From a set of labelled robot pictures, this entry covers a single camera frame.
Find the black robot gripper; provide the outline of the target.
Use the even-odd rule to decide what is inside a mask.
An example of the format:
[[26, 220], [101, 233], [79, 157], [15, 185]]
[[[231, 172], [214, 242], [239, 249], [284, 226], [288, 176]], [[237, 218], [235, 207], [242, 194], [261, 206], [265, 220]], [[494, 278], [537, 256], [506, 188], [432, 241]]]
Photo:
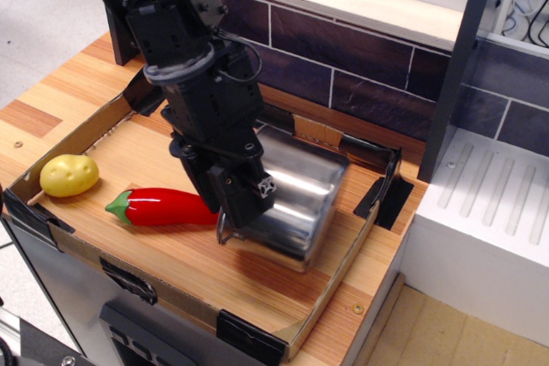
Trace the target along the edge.
[[213, 213], [220, 208], [234, 227], [244, 227], [275, 203], [274, 179], [263, 168], [263, 149], [253, 130], [263, 102], [250, 61], [257, 50], [241, 42], [202, 42], [165, 48], [160, 85], [174, 129], [172, 154]]

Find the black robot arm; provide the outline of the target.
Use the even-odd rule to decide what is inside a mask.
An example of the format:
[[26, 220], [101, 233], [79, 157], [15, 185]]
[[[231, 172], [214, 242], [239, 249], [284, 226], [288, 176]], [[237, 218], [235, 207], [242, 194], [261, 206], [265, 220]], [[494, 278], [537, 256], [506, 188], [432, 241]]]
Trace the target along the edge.
[[254, 125], [262, 60], [220, 28], [222, 0], [102, 0], [119, 64], [143, 56], [143, 76], [166, 99], [171, 154], [208, 208], [240, 228], [267, 212], [275, 184]]

